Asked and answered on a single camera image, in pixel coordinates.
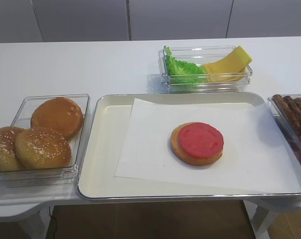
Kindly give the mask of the left sesame bun top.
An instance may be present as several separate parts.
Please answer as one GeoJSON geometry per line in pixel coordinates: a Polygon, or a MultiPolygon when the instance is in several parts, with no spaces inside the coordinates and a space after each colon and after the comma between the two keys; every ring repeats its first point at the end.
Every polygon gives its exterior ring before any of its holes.
{"type": "Polygon", "coordinates": [[[15,154],[15,138],[23,131],[23,128],[13,126],[0,128],[0,172],[24,168],[15,154]]]}

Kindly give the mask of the clear bun container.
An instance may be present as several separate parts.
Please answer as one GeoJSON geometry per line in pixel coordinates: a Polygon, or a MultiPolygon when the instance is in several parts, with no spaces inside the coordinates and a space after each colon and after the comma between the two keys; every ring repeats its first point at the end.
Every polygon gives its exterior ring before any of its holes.
{"type": "MultiPolygon", "coordinates": [[[[24,129],[30,128],[32,113],[42,103],[57,98],[58,96],[37,96],[26,97],[22,101],[11,126],[17,126],[24,129]]],[[[88,141],[88,131],[91,119],[90,96],[88,94],[62,95],[67,99],[74,101],[82,110],[84,115],[83,126],[70,141],[71,160],[65,167],[32,169],[0,172],[0,186],[27,187],[73,183],[78,179],[78,172],[83,160],[83,154],[88,141]]]]}

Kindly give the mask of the yellow cheese slices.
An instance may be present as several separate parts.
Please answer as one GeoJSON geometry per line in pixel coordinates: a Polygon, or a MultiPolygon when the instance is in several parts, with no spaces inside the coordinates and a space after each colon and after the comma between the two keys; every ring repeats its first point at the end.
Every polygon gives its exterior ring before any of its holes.
{"type": "Polygon", "coordinates": [[[203,65],[208,75],[207,82],[221,83],[239,81],[244,77],[246,67],[251,62],[251,56],[241,46],[237,46],[221,60],[203,65]]]}

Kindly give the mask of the red tomato slice on bun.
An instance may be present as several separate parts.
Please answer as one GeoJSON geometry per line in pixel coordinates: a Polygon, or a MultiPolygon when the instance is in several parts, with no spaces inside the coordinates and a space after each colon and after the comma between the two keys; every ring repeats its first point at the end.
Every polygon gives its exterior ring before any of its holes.
{"type": "Polygon", "coordinates": [[[216,156],[224,148],[224,138],[221,132],[202,122],[183,126],[178,133],[178,143],[183,151],[198,159],[216,156]]]}

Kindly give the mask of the white serving tray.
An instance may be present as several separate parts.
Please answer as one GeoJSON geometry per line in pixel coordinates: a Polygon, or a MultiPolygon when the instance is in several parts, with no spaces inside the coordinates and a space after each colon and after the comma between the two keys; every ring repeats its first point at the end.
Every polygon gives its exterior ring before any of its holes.
{"type": "Polygon", "coordinates": [[[186,198],[301,195],[301,192],[265,193],[117,177],[116,170],[128,131],[131,111],[136,99],[164,105],[205,106],[208,104],[232,104],[254,107],[266,105],[259,95],[250,92],[108,95],[100,98],[96,105],[90,138],[78,183],[79,193],[84,197],[105,200],[153,201],[157,199],[182,200],[186,198]]]}

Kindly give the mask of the clear patty tomato container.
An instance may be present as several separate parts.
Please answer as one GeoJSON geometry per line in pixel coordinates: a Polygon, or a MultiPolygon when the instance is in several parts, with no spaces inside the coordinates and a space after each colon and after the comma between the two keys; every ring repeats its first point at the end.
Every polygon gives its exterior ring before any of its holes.
{"type": "MultiPolygon", "coordinates": [[[[285,96],[291,96],[293,99],[301,97],[301,94],[294,94],[294,95],[281,95],[283,98],[285,96]]],[[[284,135],[286,141],[288,142],[290,148],[294,152],[295,158],[298,160],[299,164],[301,165],[301,140],[300,135],[293,130],[289,122],[287,121],[285,115],[278,109],[277,105],[272,99],[272,96],[268,98],[268,105],[272,115],[275,118],[279,129],[281,130],[282,134],[284,135]]]]}

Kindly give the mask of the plain brown bun half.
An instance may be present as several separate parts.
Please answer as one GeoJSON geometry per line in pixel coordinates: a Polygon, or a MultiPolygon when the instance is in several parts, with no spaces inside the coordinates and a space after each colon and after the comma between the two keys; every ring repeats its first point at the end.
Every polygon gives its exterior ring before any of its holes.
{"type": "Polygon", "coordinates": [[[82,110],[73,100],[57,97],[36,108],[31,116],[30,126],[56,130],[66,140],[70,140],[80,131],[83,122],[82,110]]]}

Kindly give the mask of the right sesame bun top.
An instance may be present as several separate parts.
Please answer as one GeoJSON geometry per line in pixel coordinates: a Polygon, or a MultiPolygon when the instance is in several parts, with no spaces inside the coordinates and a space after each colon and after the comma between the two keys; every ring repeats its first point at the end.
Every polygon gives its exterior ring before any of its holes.
{"type": "Polygon", "coordinates": [[[27,169],[66,167],[71,160],[68,141],[53,129],[26,129],[16,136],[14,145],[18,160],[27,169]]]}

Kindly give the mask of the white paper sheet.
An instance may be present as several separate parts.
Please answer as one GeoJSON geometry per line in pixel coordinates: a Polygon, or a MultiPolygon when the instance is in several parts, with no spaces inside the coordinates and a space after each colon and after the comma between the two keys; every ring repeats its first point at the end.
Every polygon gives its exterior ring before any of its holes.
{"type": "Polygon", "coordinates": [[[265,193],[300,193],[301,167],[266,105],[164,105],[136,99],[119,158],[117,177],[265,193]],[[221,132],[221,158],[195,167],[170,147],[172,131],[188,122],[221,132]]]}

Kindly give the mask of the green lettuce leaves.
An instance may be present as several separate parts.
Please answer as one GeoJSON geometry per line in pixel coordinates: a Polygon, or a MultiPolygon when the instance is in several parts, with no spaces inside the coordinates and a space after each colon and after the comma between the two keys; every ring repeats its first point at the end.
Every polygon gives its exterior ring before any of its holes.
{"type": "Polygon", "coordinates": [[[171,84],[201,84],[208,82],[206,77],[200,77],[200,75],[207,74],[203,66],[176,60],[167,46],[164,46],[164,50],[166,52],[166,68],[170,75],[169,81],[171,84]]]}

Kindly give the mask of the bottom bun on tray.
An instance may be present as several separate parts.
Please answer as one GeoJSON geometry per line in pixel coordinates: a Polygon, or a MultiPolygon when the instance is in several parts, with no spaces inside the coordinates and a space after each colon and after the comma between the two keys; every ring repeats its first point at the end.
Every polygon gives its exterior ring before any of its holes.
{"type": "Polygon", "coordinates": [[[194,123],[194,122],[188,122],[188,123],[181,124],[177,128],[175,128],[173,130],[173,132],[171,133],[170,145],[171,145],[172,151],[180,160],[182,160],[183,162],[185,162],[189,165],[192,165],[192,166],[203,166],[203,165],[208,165],[208,164],[212,164],[212,163],[216,162],[222,156],[223,151],[211,158],[198,159],[198,158],[191,157],[185,151],[182,150],[182,148],[180,147],[180,145],[178,143],[178,133],[182,129],[183,126],[186,126],[190,123],[194,123]]]}

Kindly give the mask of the clear lettuce cheese container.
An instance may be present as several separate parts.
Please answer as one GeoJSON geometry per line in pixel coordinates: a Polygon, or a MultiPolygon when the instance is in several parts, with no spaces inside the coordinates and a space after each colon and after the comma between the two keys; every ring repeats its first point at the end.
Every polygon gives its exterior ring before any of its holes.
{"type": "MultiPolygon", "coordinates": [[[[231,53],[237,46],[196,46],[196,47],[169,47],[176,60],[195,63],[197,66],[213,63],[221,60],[231,53]]],[[[244,77],[235,82],[201,83],[201,84],[171,84],[170,75],[166,68],[166,52],[161,49],[158,52],[158,64],[161,74],[161,84],[170,93],[203,93],[212,91],[243,91],[250,83],[253,71],[250,64],[246,67],[244,77]]]]}

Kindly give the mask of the sesame bun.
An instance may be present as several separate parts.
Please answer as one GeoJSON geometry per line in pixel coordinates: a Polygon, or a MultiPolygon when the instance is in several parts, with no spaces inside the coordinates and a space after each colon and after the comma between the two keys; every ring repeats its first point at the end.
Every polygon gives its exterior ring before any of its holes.
{"type": "Polygon", "coordinates": [[[24,168],[15,154],[15,138],[23,131],[23,128],[13,126],[0,128],[0,172],[24,168]]]}
{"type": "Polygon", "coordinates": [[[26,129],[16,136],[14,145],[18,160],[27,169],[66,167],[71,160],[68,141],[53,129],[26,129]]]}

